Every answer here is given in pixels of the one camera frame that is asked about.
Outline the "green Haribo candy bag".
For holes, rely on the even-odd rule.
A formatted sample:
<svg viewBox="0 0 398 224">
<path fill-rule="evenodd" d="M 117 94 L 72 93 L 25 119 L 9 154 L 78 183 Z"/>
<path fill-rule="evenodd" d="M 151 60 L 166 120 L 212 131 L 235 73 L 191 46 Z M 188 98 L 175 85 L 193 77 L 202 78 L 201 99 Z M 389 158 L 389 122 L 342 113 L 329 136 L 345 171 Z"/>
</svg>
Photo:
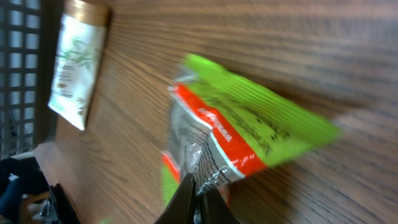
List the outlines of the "green Haribo candy bag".
<svg viewBox="0 0 398 224">
<path fill-rule="evenodd" d="M 173 99 L 162 152 L 162 197 L 169 203 L 193 174 L 196 194 L 228 199 L 228 185 L 325 146 L 339 129 L 270 89 L 188 54 L 168 88 Z"/>
</svg>

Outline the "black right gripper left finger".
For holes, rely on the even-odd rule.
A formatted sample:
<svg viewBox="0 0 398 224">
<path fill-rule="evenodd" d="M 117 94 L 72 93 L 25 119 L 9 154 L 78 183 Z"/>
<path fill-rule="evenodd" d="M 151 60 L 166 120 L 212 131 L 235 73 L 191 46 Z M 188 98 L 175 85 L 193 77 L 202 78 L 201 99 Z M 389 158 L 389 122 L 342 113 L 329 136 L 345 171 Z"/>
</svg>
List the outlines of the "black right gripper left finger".
<svg viewBox="0 0 398 224">
<path fill-rule="evenodd" d="M 194 224 L 195 187 L 194 175 L 187 174 L 154 224 Z"/>
</svg>

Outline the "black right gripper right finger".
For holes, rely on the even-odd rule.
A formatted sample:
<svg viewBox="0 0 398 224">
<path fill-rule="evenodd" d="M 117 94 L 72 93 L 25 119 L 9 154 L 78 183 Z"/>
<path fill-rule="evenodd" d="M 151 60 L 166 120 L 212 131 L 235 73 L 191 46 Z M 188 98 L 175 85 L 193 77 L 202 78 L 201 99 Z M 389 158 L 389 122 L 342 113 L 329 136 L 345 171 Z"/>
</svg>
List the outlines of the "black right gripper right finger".
<svg viewBox="0 0 398 224">
<path fill-rule="evenodd" d="M 202 224 L 239 224 L 217 189 L 199 196 Z"/>
</svg>

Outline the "white tube with gold cap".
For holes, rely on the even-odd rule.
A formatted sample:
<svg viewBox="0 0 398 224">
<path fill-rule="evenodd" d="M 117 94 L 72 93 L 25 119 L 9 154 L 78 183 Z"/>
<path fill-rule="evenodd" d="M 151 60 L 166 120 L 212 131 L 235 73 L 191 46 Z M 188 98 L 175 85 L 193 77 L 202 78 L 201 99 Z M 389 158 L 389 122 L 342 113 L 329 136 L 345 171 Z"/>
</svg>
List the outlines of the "white tube with gold cap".
<svg viewBox="0 0 398 224">
<path fill-rule="evenodd" d="M 48 106 L 84 130 L 107 33 L 104 1 L 67 0 L 60 21 Z"/>
</svg>

